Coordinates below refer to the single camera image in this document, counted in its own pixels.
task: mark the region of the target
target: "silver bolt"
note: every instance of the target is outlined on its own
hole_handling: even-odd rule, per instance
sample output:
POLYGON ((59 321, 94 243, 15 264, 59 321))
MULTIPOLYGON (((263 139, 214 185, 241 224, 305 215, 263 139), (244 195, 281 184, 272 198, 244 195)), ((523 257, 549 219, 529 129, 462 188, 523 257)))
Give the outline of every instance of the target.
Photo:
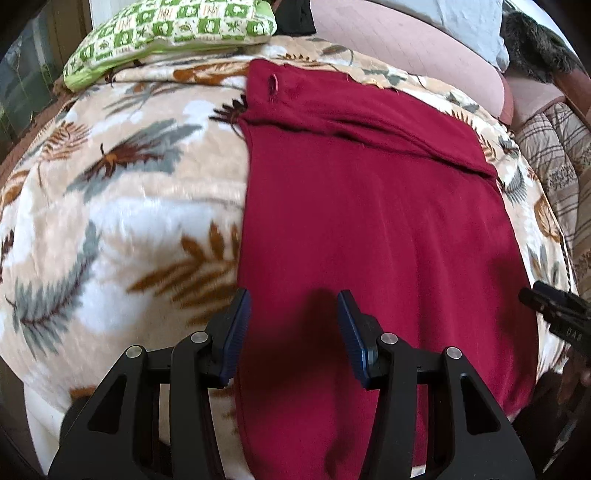
POLYGON ((398 337, 393 333, 383 333, 380 339, 388 345, 394 345, 396 342, 398 342, 398 337))
POLYGON ((207 342, 208 338, 209 338, 209 335, 205 332, 195 332, 194 334, 191 335, 191 341, 193 343, 207 342))
POLYGON ((445 353, 447 353, 449 358, 453 358, 454 360, 459 360, 462 358, 462 351, 455 346, 449 347, 447 350, 445 350, 445 353))
POLYGON ((125 355, 128 358, 137 358, 142 354, 142 348, 139 345, 130 346, 126 351, 125 355))

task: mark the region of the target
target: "leaf pattern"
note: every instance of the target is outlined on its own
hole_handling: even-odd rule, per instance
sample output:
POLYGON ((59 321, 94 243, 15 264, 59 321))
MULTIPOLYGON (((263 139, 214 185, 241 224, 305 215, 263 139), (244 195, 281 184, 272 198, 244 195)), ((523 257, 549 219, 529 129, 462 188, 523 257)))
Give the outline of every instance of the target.
POLYGON ((513 140, 508 139, 505 140, 502 135, 499 135, 499 145, 503 149, 503 153, 509 155, 513 160, 517 160, 519 158, 519 147, 513 140))
POLYGON ((503 193, 507 196, 509 201, 515 205, 516 203, 524 202, 527 198, 527 186, 523 179, 523 172, 517 166, 513 178, 509 184, 505 185, 503 193))
POLYGON ((554 262, 551 269, 548 269, 548 253, 544 244, 540 247, 539 256, 528 246, 530 266, 535 280, 543 281, 549 285, 557 285, 560 273, 560 263, 554 262))
POLYGON ((283 59, 287 61, 296 61, 299 63, 305 63, 307 67, 324 67, 326 63, 322 63, 318 60, 313 60, 310 57, 304 57, 301 53, 299 55, 286 53, 285 55, 277 56, 278 59, 283 59))
POLYGON ((337 55, 339 53, 343 53, 346 51, 348 51, 347 47, 338 44, 333 44, 330 47, 323 48, 322 52, 320 53, 320 56, 325 57, 327 55, 337 55))
POLYGON ((67 160, 88 141, 90 129, 74 122, 63 122, 41 147, 41 161, 67 160))
POLYGON ((126 171, 160 171, 170 174, 181 156, 176 144, 201 129, 201 125, 178 127, 173 119, 162 120, 138 131, 108 152, 101 144, 100 159, 78 175, 66 192, 81 190, 84 192, 84 201, 88 202, 101 193, 110 181, 126 171))
POLYGON ((236 123, 237 118, 242 115, 248 109, 248 103, 246 101, 246 95, 240 95, 240 100, 232 100, 231 105, 223 104, 222 108, 215 109, 216 115, 210 116, 210 120, 216 122, 223 122, 226 124, 233 125, 236 123))
POLYGON ((2 241, 2 249, 0 252, 0 283, 4 281, 2 278, 2 273, 4 272, 4 260, 12 250, 12 246, 14 244, 14 229, 8 232, 6 238, 2 241))
POLYGON ((181 83, 220 86, 229 77, 247 76, 247 61, 224 61, 207 65, 197 65, 184 70, 175 70, 173 78, 181 83))
POLYGON ((2 192, 2 200, 0 201, 0 222, 2 221, 6 207, 19 198, 28 175, 29 170, 19 170, 12 172, 8 177, 4 191, 2 192))
POLYGON ((462 105, 460 100, 458 100, 458 98, 452 92, 449 92, 446 95, 445 100, 447 100, 450 103, 453 103, 454 105, 461 106, 464 110, 470 113, 476 113, 480 108, 480 105, 478 105, 477 103, 467 103, 465 105, 462 105))
POLYGON ((197 240, 181 237, 186 259, 159 268, 127 288, 128 293, 154 290, 154 296, 167 295, 179 309, 198 309, 190 325, 205 325, 215 313, 224 310, 236 293, 236 269, 240 249, 237 225, 230 230, 232 258, 225 258, 226 242, 219 227, 212 222, 208 235, 211 255, 197 240))
POLYGON ((494 160, 496 160, 495 147, 493 147, 491 142, 488 141, 483 135, 478 133, 478 130, 476 130, 476 126, 474 125, 473 118, 469 118, 461 110, 459 112, 456 110, 452 110, 452 112, 448 113, 448 115, 451 115, 453 118, 455 118, 456 120, 459 120, 460 122, 464 122, 466 125, 470 126, 470 128, 474 130, 474 132, 476 133, 476 136, 478 137, 478 141, 480 142, 480 146, 482 147, 482 151, 484 153, 484 156, 485 156, 485 159, 487 162, 491 163, 494 160))
POLYGON ((548 199, 542 195, 534 205, 535 221, 538 228, 545 237, 549 237, 557 243, 560 243, 560 230, 552 217, 552 210, 548 204, 548 199))
POLYGON ((406 80, 406 77, 401 77, 400 75, 390 73, 388 70, 363 69, 363 73, 366 75, 384 75, 386 77, 387 81, 389 81, 390 84, 395 87, 397 84, 399 84, 400 81, 406 80))
POLYGON ((138 82, 125 91, 123 98, 117 99, 105 106, 105 110, 110 110, 106 117, 109 118, 112 115, 132 108, 134 110, 131 112, 131 115, 133 115, 135 112, 141 110, 150 98, 166 95, 186 87, 187 85, 178 83, 138 82))
POLYGON ((81 305, 80 298, 86 282, 92 275, 92 264, 99 253, 99 235, 94 223, 86 227, 82 249, 67 275, 47 286, 33 289, 16 280, 12 306, 12 323, 16 333, 22 330, 25 341, 34 358, 41 353, 57 354, 56 344, 68 331, 75 310, 81 305))

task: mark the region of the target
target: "red cloth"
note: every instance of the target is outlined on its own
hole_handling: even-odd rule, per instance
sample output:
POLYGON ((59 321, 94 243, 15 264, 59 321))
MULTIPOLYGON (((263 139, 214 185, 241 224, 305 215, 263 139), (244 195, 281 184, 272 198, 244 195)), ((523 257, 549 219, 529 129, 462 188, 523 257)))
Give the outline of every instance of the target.
POLYGON ((346 356, 343 288, 412 346, 458 346, 505 412, 525 406, 537 324, 518 301, 528 279, 472 129, 405 93, 265 60, 251 63, 246 97, 238 283, 253 310, 236 403, 255 478, 359 477, 377 392, 346 356))

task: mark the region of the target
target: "beige blanket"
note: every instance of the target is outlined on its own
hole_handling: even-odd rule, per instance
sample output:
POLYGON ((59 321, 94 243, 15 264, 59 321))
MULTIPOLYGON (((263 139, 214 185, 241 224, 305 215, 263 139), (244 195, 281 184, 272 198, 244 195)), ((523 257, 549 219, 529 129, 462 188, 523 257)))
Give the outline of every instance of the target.
MULTIPOLYGON (((58 409, 129 345, 173 345, 228 305, 248 178, 235 118, 257 57, 396 88, 471 125, 498 171, 530 281, 574 291, 537 176, 506 129, 457 89, 318 38, 154 57, 68 103, 2 192, 0 355, 58 409)), ((542 321, 539 334, 541 375, 563 345, 542 321)), ((250 478, 232 389, 211 397, 226 475, 250 478)), ((162 412, 166 437, 166 401, 162 412)))

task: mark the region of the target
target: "green checkered fabric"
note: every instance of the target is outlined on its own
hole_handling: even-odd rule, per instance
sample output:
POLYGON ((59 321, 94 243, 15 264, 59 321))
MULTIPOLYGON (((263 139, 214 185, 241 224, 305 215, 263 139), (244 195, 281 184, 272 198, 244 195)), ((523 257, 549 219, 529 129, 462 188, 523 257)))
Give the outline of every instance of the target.
POLYGON ((264 43, 276 29, 262 0, 143 0, 88 34, 66 63, 64 81, 77 91, 152 53, 264 43))

